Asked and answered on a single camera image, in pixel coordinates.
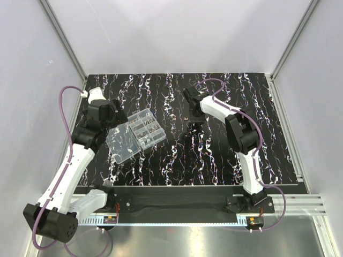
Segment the clear plastic container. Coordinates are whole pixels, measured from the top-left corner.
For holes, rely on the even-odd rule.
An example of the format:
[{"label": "clear plastic container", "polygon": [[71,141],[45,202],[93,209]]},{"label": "clear plastic container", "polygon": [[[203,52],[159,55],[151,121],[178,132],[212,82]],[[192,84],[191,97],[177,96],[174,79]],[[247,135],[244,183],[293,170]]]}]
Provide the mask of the clear plastic container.
[{"label": "clear plastic container", "polygon": [[166,138],[164,129],[150,109],[136,111],[128,122],[109,131],[106,143],[116,163],[121,164],[141,150],[146,150]]}]

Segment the white wall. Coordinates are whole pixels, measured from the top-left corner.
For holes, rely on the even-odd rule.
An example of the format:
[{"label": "white wall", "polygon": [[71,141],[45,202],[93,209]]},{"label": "white wall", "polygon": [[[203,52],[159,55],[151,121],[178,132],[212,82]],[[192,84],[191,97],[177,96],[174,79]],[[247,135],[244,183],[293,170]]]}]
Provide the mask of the white wall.
[{"label": "white wall", "polygon": [[[24,207],[47,189],[66,137],[59,90],[82,82],[37,0],[1,0],[0,24],[0,255],[17,257],[31,235]],[[76,99],[66,92],[68,120]]]},{"label": "white wall", "polygon": [[270,73],[310,0],[49,3],[86,73]]},{"label": "white wall", "polygon": [[343,2],[322,1],[277,77],[313,193],[343,253]]}]

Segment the black marble table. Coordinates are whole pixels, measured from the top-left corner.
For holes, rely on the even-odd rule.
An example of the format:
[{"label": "black marble table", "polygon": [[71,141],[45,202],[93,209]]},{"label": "black marble table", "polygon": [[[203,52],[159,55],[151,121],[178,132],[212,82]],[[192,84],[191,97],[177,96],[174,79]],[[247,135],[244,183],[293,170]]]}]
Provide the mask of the black marble table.
[{"label": "black marble table", "polygon": [[[264,137],[259,161],[266,184],[297,184],[273,99],[263,73],[101,74],[90,75],[86,90],[101,87],[107,99],[116,98],[129,116],[150,108],[166,131],[167,139],[116,164],[104,144],[85,170],[79,185],[111,182],[113,185],[237,185],[243,182],[241,165],[230,149],[225,125],[213,117],[204,124],[192,123],[183,97],[186,87],[206,78],[219,78],[226,88],[222,101],[256,113]],[[198,90],[213,93],[218,82]],[[87,102],[82,100],[77,123]]]}]

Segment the metal floor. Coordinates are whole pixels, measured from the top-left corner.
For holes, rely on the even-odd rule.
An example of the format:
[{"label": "metal floor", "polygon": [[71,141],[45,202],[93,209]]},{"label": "metal floor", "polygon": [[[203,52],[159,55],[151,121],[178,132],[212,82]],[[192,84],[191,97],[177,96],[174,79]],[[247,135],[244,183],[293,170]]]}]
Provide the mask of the metal floor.
[{"label": "metal floor", "polygon": [[[265,227],[276,221],[265,217]],[[70,250],[79,257],[97,256],[104,248],[106,235],[80,226]],[[111,257],[191,257],[191,256],[324,256],[311,217],[286,216],[273,230],[262,233],[232,232],[225,228],[202,227],[116,227],[110,231],[111,245],[103,256]],[[61,243],[41,251],[40,257],[70,256]]]}]

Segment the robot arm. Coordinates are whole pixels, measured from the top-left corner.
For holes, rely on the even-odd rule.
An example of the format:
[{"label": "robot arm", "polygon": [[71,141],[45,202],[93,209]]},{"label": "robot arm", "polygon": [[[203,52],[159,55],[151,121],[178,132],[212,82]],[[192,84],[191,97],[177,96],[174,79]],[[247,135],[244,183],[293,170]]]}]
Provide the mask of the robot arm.
[{"label": "robot arm", "polygon": [[[200,93],[195,87],[187,88],[183,94],[190,104],[191,114],[197,119],[205,116],[205,114],[209,114],[225,123],[229,145],[238,154],[242,165],[244,180],[243,194],[249,198],[252,206],[263,201],[266,198],[266,194],[258,182],[253,168],[252,153],[256,150],[259,140],[256,128],[248,119],[232,110],[243,111],[250,117],[253,117],[252,113],[249,110],[241,110],[221,102],[222,105],[228,107],[225,108],[221,104],[214,102],[211,95],[208,93]],[[258,178],[261,179],[258,161],[256,162],[256,166]]]},{"label": "robot arm", "polygon": [[39,223],[37,234],[63,243],[73,237],[78,221],[82,221],[94,211],[102,208],[110,210],[115,204],[112,188],[100,186],[74,203],[70,203],[75,188],[88,164],[94,158],[99,147],[105,142],[110,129],[128,121],[118,100],[108,101],[104,98],[101,88],[90,90],[88,108],[80,124],[72,134],[73,156],[57,191],[50,198],[61,173],[68,162],[70,148],[48,189],[36,205],[27,204],[24,217],[33,229],[38,212],[47,199],[50,199]]}]

